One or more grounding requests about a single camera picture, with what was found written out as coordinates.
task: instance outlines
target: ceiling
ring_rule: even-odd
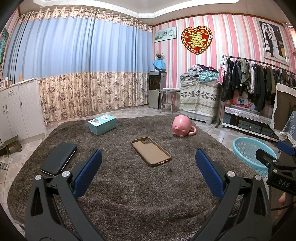
[[[237,13],[264,17],[280,23],[289,21],[274,0],[24,0],[20,5],[21,14],[31,10],[55,7],[99,8],[123,16],[138,18],[150,25],[172,19],[209,13]]]

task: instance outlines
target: metal pivot screw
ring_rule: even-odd
[[[255,179],[256,179],[257,181],[261,181],[261,180],[262,180],[262,177],[259,176],[259,175],[256,175],[256,176],[255,176]]]
[[[64,171],[63,173],[62,173],[62,176],[63,177],[67,177],[67,176],[69,176],[70,175],[70,172],[69,171]]]
[[[35,180],[38,181],[38,180],[41,179],[41,177],[42,177],[42,176],[41,176],[40,174],[38,174],[38,175],[35,177]]]
[[[228,175],[229,177],[234,177],[234,176],[235,176],[235,173],[234,173],[233,171],[228,171],[228,172],[227,172],[227,175]]]

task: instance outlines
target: blue gripper pad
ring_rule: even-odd
[[[277,144],[277,148],[280,149],[281,151],[285,152],[288,156],[294,156],[295,155],[295,150],[292,146],[289,146],[283,141],[279,141]]]
[[[96,150],[93,156],[85,164],[84,168],[79,173],[77,178],[75,178],[74,180],[73,196],[75,198],[81,197],[86,193],[96,172],[98,171],[98,169],[102,164],[102,160],[103,160],[103,157],[102,157],[101,151]]]
[[[212,194],[222,200],[224,196],[223,180],[201,149],[196,151],[195,161]]]

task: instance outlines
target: brown phone case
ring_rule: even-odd
[[[172,159],[170,153],[149,137],[133,140],[131,144],[148,166],[155,167]]]

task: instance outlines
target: gray shaggy rug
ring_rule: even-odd
[[[61,124],[39,145],[11,185],[8,208],[12,218],[25,223],[27,198],[33,178],[41,174],[40,164],[60,142],[71,142],[78,150],[65,170],[84,161],[95,148],[103,153],[103,163],[79,202],[107,240],[189,240],[218,202],[196,166],[196,150],[203,148],[212,160],[242,177],[253,177],[255,172],[199,128],[191,137],[173,136],[174,117],[117,119],[116,129],[101,136],[89,131],[87,121]],[[146,136],[168,151],[172,160],[147,166],[131,146],[131,140]],[[73,229],[61,201],[56,201],[65,225]]]

